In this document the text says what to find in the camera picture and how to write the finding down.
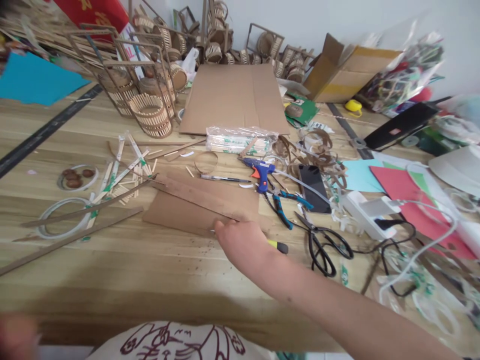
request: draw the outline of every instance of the red paper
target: red paper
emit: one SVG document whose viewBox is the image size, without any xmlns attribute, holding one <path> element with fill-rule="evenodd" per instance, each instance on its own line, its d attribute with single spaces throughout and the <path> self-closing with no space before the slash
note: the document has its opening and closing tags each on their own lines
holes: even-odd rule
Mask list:
<svg viewBox="0 0 480 360">
<path fill-rule="evenodd" d="M 421 201 L 424 204 L 435 206 L 426 195 L 421 197 L 422 191 L 405 170 L 376 166 L 370 166 L 370 170 L 392 200 Z M 416 227 L 419 233 L 422 233 L 432 240 L 438 239 L 447 232 L 450 225 L 441 212 L 428 207 L 425 207 L 425 209 L 434 218 L 442 221 L 443 224 L 437 223 L 429 218 L 424 214 L 422 209 L 414 203 L 402 205 L 401 213 L 409 223 L 412 223 Z M 449 249 L 457 258 L 469 260 L 477 258 L 467 245 L 465 245 L 457 232 L 445 238 L 440 242 L 440 245 Z"/>
<path fill-rule="evenodd" d="M 75 25 L 80 23 L 110 25 L 121 33 L 129 16 L 119 0 L 55 0 Z"/>
</svg>

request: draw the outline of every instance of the human hand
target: human hand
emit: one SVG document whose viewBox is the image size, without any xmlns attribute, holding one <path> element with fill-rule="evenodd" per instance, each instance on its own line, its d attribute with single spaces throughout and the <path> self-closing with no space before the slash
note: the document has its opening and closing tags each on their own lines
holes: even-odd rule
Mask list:
<svg viewBox="0 0 480 360">
<path fill-rule="evenodd" d="M 268 243 L 254 221 L 237 222 L 232 219 L 223 224 L 218 220 L 215 235 L 228 260 L 254 283 L 266 260 L 280 254 Z"/>
<path fill-rule="evenodd" d="M 0 359 L 35 360 L 37 324 L 19 313 L 0 314 Z"/>
</svg>

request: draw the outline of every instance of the blue glue gun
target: blue glue gun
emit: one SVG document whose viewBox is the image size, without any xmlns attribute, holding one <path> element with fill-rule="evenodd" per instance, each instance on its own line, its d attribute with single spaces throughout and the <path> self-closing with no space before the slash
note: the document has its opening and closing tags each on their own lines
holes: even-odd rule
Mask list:
<svg viewBox="0 0 480 360">
<path fill-rule="evenodd" d="M 243 163 L 249 168 L 255 170 L 255 172 L 251 175 L 252 178 L 260 179 L 257 192 L 260 194 L 266 193 L 269 189 L 267 175 L 275 171 L 275 165 L 251 157 L 245 157 L 241 161 L 243 161 Z"/>
</svg>

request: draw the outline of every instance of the blue paper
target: blue paper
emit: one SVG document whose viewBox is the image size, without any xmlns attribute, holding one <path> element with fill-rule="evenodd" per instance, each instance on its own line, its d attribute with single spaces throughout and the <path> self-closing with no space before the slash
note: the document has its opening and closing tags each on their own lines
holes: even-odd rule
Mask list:
<svg viewBox="0 0 480 360">
<path fill-rule="evenodd" d="M 32 53 L 11 53 L 0 77 L 0 99 L 51 106 L 90 81 Z"/>
<path fill-rule="evenodd" d="M 351 160 L 343 161 L 346 170 L 346 188 L 348 190 L 357 190 L 365 193 L 384 193 L 385 190 L 380 185 L 374 174 L 370 170 L 371 166 L 383 167 L 378 160 Z"/>
</svg>

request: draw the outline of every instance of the black scissors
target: black scissors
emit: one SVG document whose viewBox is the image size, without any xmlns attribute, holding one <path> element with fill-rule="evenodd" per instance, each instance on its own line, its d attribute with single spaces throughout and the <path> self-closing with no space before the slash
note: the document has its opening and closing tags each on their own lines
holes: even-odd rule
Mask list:
<svg viewBox="0 0 480 360">
<path fill-rule="evenodd" d="M 317 227 L 313 225 L 310 221 L 308 221 L 306 217 L 300 215 L 296 211 L 295 215 L 308 229 L 308 250 L 310 251 L 310 256 L 313 260 L 311 263 L 311 269 L 314 270 L 316 266 L 323 273 L 323 275 L 328 278 L 334 278 L 337 275 L 337 269 L 335 268 L 332 259 L 330 259 L 330 256 L 325 251 L 324 246 L 331 246 L 335 248 L 344 258 L 353 259 L 354 252 L 352 251 L 349 243 L 339 233 L 333 231 L 332 229 L 329 229 L 327 227 Z M 317 239 L 317 236 L 315 235 L 317 233 L 321 233 L 323 237 L 328 240 L 328 242 L 325 244 L 321 244 Z M 318 248 L 316 253 L 314 252 L 314 243 Z M 321 258 L 323 260 L 323 266 L 317 260 L 317 257 L 319 255 L 321 255 Z"/>
</svg>

